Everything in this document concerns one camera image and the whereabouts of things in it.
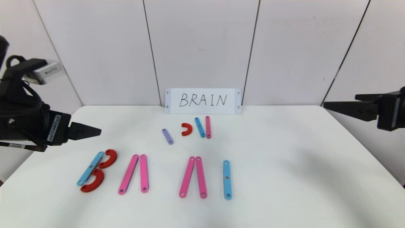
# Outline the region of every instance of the plastic strip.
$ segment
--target plastic strip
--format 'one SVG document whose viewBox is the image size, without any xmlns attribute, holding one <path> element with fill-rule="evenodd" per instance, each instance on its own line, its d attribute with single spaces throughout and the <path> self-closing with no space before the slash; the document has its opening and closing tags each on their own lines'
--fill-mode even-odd
<svg viewBox="0 0 405 228">
<path fill-rule="evenodd" d="M 183 177 L 183 182 L 181 183 L 179 196 L 180 198 L 185 198 L 187 196 L 188 186 L 190 185 L 191 175 L 193 174 L 194 164 L 196 158 L 191 156 L 188 159 L 187 167 L 185 168 L 185 173 Z"/>
<path fill-rule="evenodd" d="M 205 177 L 203 169 L 203 161 L 201 157 L 196 157 L 196 168 L 197 168 L 197 178 L 198 178 L 198 188 L 200 189 L 200 197 L 207 198 L 207 187 L 205 186 Z"/>
<path fill-rule="evenodd" d="M 141 192 L 145 193 L 149 190 L 148 163 L 146 155 L 141 155 L 139 160 L 141 163 Z"/>
<path fill-rule="evenodd" d="M 202 138 L 204 138 L 205 137 L 205 132 L 204 132 L 203 126 L 201 125 L 200 119 L 198 117 L 196 117 L 195 120 L 196 120 L 196 124 L 197 124 L 197 127 L 198 127 L 198 131 L 200 132 L 200 136 Z"/>
<path fill-rule="evenodd" d="M 205 117 L 205 130 L 207 131 L 207 138 L 211 138 L 211 121 L 209 116 Z"/>
<path fill-rule="evenodd" d="M 172 137 L 170 137 L 170 134 L 167 131 L 167 129 L 162 129 L 162 132 L 167 140 L 167 143 L 169 143 L 169 145 L 173 144 L 173 139 L 172 139 Z"/>
<path fill-rule="evenodd" d="M 132 156 L 127 171 L 125 172 L 124 179 L 122 180 L 121 186 L 119 187 L 118 194 L 123 195 L 124 193 L 126 193 L 129 183 L 131 182 L 132 175 L 134 174 L 134 170 L 138 162 L 138 157 L 138 155 Z"/>
<path fill-rule="evenodd" d="M 224 161 L 224 197 L 227 200 L 232 199 L 232 183 L 230 179 L 230 162 Z"/>
<path fill-rule="evenodd" d="M 83 175 L 80 177 L 80 179 L 77 181 L 78 186 L 84 185 L 86 181 L 89 180 L 90 175 L 92 174 L 93 170 L 97 168 L 98 163 L 100 163 L 102 157 L 104 155 L 104 151 L 98 152 L 96 157 L 93 159 L 93 161 L 90 163 L 90 165 L 87 167 L 87 169 L 84 171 Z"/>
</svg>

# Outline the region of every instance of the purple stick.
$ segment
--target purple stick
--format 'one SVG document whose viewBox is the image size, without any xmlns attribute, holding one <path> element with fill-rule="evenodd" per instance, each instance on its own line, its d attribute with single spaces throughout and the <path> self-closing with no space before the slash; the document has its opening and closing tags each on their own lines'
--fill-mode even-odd
<svg viewBox="0 0 405 228">
<path fill-rule="evenodd" d="M 167 142 L 168 142 L 170 145 L 173 144 L 173 139 L 172 139 L 172 137 L 170 137 L 169 132 L 167 131 L 167 129 L 165 129 L 165 128 L 162 129 L 162 132 L 163 132 L 163 134 L 164 134 L 164 136 L 165 136 Z"/>
</svg>

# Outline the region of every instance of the cable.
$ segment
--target cable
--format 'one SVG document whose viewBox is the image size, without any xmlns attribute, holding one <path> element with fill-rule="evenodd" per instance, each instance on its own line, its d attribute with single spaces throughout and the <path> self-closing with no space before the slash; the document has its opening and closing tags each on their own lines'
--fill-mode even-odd
<svg viewBox="0 0 405 228">
<path fill-rule="evenodd" d="M 24 57 L 22 57 L 22 56 L 16 56 L 16 55 L 10 56 L 6 61 L 6 67 L 7 68 L 11 67 L 11 61 L 13 61 L 14 59 L 17 59 L 20 62 L 26 61 L 26 59 Z"/>
<path fill-rule="evenodd" d="M 23 87 L 31 93 L 31 95 L 36 99 L 36 103 L 34 107 L 25 109 L 25 110 L 17 110 L 17 111 L 0 111 L 0 117 L 13 117 L 13 116 L 25 116 L 29 115 L 33 112 L 38 111 L 42 106 L 42 99 L 29 85 L 24 82 L 21 82 Z"/>
</svg>

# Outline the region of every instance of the red arc piece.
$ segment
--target red arc piece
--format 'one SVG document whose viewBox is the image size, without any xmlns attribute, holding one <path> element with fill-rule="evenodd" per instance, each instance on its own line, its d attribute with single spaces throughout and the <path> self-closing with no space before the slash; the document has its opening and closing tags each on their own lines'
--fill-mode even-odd
<svg viewBox="0 0 405 228">
<path fill-rule="evenodd" d="M 82 192 L 91 192 L 95 190 L 98 186 L 101 185 L 102 181 L 104 180 L 104 173 L 101 169 L 95 169 L 92 174 L 96 176 L 96 179 L 88 185 L 83 185 L 80 188 L 80 191 Z"/>
<path fill-rule="evenodd" d="M 193 131 L 193 127 L 188 123 L 182 123 L 181 126 L 187 128 L 187 131 L 181 133 L 182 136 L 187 136 Z"/>
<path fill-rule="evenodd" d="M 115 150 L 108 149 L 105 151 L 106 155 L 109 155 L 110 158 L 108 158 L 107 161 L 101 162 L 98 166 L 100 169 L 105 169 L 109 167 L 110 165 L 114 164 L 114 162 L 117 160 L 117 152 Z"/>
</svg>

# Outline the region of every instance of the pink stick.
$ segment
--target pink stick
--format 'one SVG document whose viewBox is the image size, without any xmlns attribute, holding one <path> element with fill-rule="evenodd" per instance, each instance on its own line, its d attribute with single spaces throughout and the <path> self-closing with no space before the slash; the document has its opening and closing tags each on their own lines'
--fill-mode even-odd
<svg viewBox="0 0 405 228">
<path fill-rule="evenodd" d="M 211 122 L 209 116 L 205 117 L 205 130 L 207 131 L 207 138 L 211 138 Z"/>
<path fill-rule="evenodd" d="M 125 172 L 124 179 L 119 187 L 118 194 L 123 195 L 128 189 L 129 182 L 131 181 L 132 175 L 134 174 L 136 163 L 138 162 L 138 155 L 133 155 L 131 161 L 129 162 L 127 171 Z"/>
<path fill-rule="evenodd" d="M 207 187 L 205 186 L 205 177 L 203 169 L 203 161 L 201 157 L 196 157 L 196 167 L 197 167 L 197 178 L 198 178 L 198 187 L 200 189 L 200 197 L 205 199 L 207 198 Z"/>
<path fill-rule="evenodd" d="M 141 161 L 141 192 L 145 193 L 149 190 L 148 163 L 146 161 L 146 155 L 141 155 L 139 160 Z"/>
<path fill-rule="evenodd" d="M 196 159 L 195 157 L 191 156 L 188 160 L 187 167 L 185 168 L 183 182 L 181 183 L 180 187 L 179 192 L 180 198 L 184 198 L 187 196 L 188 185 L 190 185 L 191 174 L 193 174 L 195 159 Z"/>
</svg>

